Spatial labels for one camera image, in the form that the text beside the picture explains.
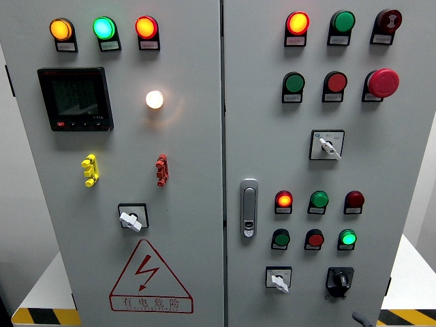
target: small label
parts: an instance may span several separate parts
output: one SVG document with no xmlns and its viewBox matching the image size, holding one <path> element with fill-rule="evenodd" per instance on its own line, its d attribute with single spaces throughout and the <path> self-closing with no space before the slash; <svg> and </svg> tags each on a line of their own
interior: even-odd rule
<svg viewBox="0 0 436 327">
<path fill-rule="evenodd" d="M 291 208 L 276 208 L 276 213 L 291 213 Z"/>
<path fill-rule="evenodd" d="M 301 102 L 301 94 L 285 94 L 284 102 Z"/>
<path fill-rule="evenodd" d="M 326 212 L 325 208 L 310 208 L 309 209 L 310 213 L 322 213 L 324 214 Z"/>
<path fill-rule="evenodd" d="M 353 245 L 339 245 L 340 250 L 352 250 L 353 248 Z"/>
<path fill-rule="evenodd" d="M 362 213 L 362 208 L 346 208 L 345 213 Z"/>
<path fill-rule="evenodd" d="M 141 41 L 141 49 L 157 49 L 157 41 Z"/>
<path fill-rule="evenodd" d="M 330 44 L 348 45 L 349 37 L 345 35 L 330 36 Z"/>
<path fill-rule="evenodd" d="M 375 97 L 374 95 L 367 93 L 365 94 L 365 101 L 381 101 L 380 97 Z"/>
<path fill-rule="evenodd" d="M 306 250 L 319 250 L 320 247 L 313 247 L 313 246 L 310 245 L 310 244 L 306 244 L 305 249 L 306 249 Z"/>
<path fill-rule="evenodd" d="M 56 46 L 59 51 L 76 51 L 74 43 L 58 43 Z"/>
<path fill-rule="evenodd" d="M 287 46 L 304 46 L 304 44 L 305 44 L 305 37 L 288 36 L 286 38 Z"/>
<path fill-rule="evenodd" d="M 392 41 L 391 35 L 374 34 L 373 43 L 390 44 Z"/>
<path fill-rule="evenodd" d="M 324 101 L 342 101 L 341 93 L 325 94 Z"/>
<path fill-rule="evenodd" d="M 120 48 L 117 41 L 102 42 L 100 45 L 102 46 L 102 50 L 116 50 Z"/>
</svg>

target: red push button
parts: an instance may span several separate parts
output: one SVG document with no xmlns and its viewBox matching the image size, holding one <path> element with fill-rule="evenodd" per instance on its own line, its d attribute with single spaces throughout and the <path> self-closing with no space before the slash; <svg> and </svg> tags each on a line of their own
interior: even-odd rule
<svg viewBox="0 0 436 327">
<path fill-rule="evenodd" d="M 345 203 L 349 208 L 360 208 L 365 203 L 365 198 L 359 191 L 351 191 L 345 197 Z"/>
<path fill-rule="evenodd" d="M 383 10 L 375 19 L 380 31 L 384 33 L 394 33 L 401 25 L 403 17 L 398 10 Z"/>
<path fill-rule="evenodd" d="M 400 85 L 398 74 L 389 68 L 381 68 L 368 79 L 368 90 L 375 97 L 385 98 L 395 93 Z"/>
</svg>

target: yellow terminal connector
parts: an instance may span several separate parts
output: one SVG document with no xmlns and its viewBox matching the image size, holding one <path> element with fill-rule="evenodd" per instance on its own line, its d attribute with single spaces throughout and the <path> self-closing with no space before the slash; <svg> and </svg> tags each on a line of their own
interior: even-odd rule
<svg viewBox="0 0 436 327">
<path fill-rule="evenodd" d="M 99 172 L 97 167 L 97 158 L 94 154 L 89 154 L 88 157 L 82 161 L 82 167 L 86 168 L 83 172 L 85 177 L 88 177 L 87 181 L 84 184 L 87 187 L 94 186 L 95 182 L 98 181 Z"/>
</svg>

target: high voltage warning triangle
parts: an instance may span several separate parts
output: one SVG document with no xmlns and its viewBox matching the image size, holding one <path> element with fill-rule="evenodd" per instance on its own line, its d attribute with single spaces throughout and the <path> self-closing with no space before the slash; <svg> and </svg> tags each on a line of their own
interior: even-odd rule
<svg viewBox="0 0 436 327">
<path fill-rule="evenodd" d="M 140 240 L 109 295 L 113 311 L 193 313 L 193 299 L 148 240 Z"/>
</svg>

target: emergency stop button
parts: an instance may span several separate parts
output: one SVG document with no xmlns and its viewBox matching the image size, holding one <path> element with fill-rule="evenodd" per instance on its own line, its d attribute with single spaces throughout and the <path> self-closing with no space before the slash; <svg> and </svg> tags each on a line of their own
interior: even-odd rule
<svg viewBox="0 0 436 327">
<path fill-rule="evenodd" d="M 398 89 L 400 77 L 390 68 L 381 68 L 371 72 L 365 79 L 362 101 L 382 102 L 385 97 L 390 97 Z"/>
</svg>

